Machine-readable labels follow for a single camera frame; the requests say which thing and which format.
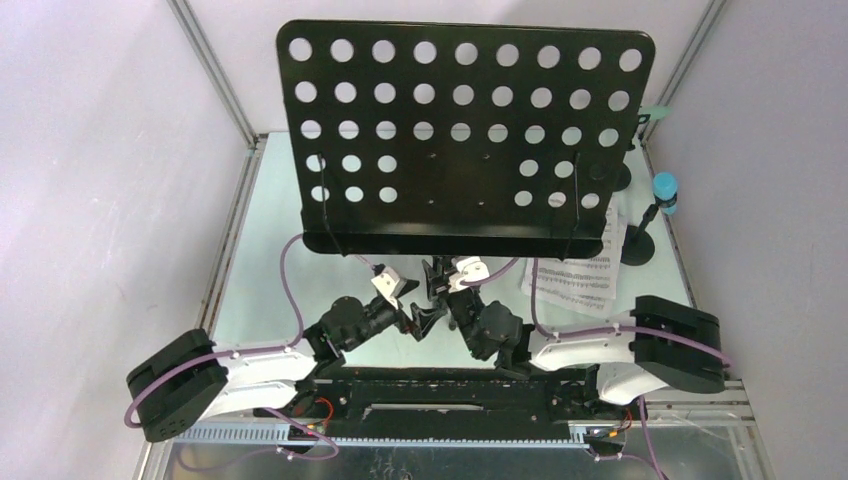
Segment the black music stand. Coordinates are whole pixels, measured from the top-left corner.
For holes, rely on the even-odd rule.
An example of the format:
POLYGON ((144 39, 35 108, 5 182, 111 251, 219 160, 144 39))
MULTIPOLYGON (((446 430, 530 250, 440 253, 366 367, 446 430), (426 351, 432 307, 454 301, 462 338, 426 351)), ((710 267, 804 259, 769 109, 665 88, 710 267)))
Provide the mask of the black music stand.
POLYGON ((296 19, 276 48, 309 250, 602 251, 647 33, 296 19))

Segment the sheet music page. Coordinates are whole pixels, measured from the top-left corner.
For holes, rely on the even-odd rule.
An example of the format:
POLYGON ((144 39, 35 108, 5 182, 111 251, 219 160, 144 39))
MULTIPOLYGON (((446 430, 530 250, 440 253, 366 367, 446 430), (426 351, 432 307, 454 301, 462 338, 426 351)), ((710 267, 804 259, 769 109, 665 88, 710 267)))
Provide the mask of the sheet music page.
POLYGON ((618 202, 613 198, 606 211, 603 249, 590 259, 540 259, 536 271, 538 300, 592 317, 607 317, 616 296, 620 265, 612 260, 616 240, 618 202))
POLYGON ((623 246, 626 240, 627 228, 628 228, 628 220, 625 215, 618 213, 616 215, 616 225, 617 225, 617 234, 616 240, 614 242, 614 250, 612 254, 612 260, 616 261, 617 265, 621 264, 622 251, 623 246))

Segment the blue toy microphone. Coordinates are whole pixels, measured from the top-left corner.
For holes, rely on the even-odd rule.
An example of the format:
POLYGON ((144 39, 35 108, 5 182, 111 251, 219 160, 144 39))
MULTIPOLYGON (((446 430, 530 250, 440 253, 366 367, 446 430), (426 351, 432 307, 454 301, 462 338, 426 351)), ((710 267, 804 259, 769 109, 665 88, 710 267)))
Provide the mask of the blue toy microphone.
POLYGON ((655 204, 666 215, 672 215, 677 210, 677 195, 679 184, 676 177, 669 172, 656 174, 652 181, 655 204))

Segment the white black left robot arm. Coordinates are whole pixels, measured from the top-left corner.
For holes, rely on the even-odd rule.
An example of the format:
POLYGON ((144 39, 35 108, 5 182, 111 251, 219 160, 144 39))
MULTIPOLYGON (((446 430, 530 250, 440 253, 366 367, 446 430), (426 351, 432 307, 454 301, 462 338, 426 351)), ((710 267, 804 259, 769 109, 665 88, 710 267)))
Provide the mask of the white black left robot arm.
POLYGON ((316 403, 304 382, 341 364, 351 352, 390 327, 421 341, 443 316, 436 308, 403 306, 418 281, 379 264, 368 303, 340 297, 310 327, 281 344, 222 346, 203 329, 179 335, 126 377, 131 403, 124 423, 151 443, 173 439, 197 422, 240 410, 283 408, 304 416, 316 403))

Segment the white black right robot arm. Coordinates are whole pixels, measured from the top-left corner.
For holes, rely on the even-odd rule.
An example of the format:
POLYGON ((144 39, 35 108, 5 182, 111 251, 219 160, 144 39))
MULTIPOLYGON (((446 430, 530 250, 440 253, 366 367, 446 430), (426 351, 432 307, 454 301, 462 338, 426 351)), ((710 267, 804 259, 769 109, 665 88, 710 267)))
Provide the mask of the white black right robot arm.
POLYGON ((512 378, 591 367, 581 402, 596 418, 665 387, 720 393, 731 365, 715 316, 657 296, 639 296, 632 309, 592 326, 559 328, 527 324, 498 301, 486 304, 476 287, 442 293, 436 305, 473 358, 493 359, 512 378))

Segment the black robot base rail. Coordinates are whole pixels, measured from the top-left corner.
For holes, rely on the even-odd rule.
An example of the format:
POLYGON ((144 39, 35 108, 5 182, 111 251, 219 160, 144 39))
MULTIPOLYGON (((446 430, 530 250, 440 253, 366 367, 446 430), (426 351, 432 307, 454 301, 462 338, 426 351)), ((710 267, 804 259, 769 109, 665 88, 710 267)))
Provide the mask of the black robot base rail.
POLYGON ((315 420, 326 435, 361 441, 574 440, 572 429, 628 429, 636 402, 598 399, 592 368, 516 379, 487 369, 333 366, 303 381, 280 413, 315 420))

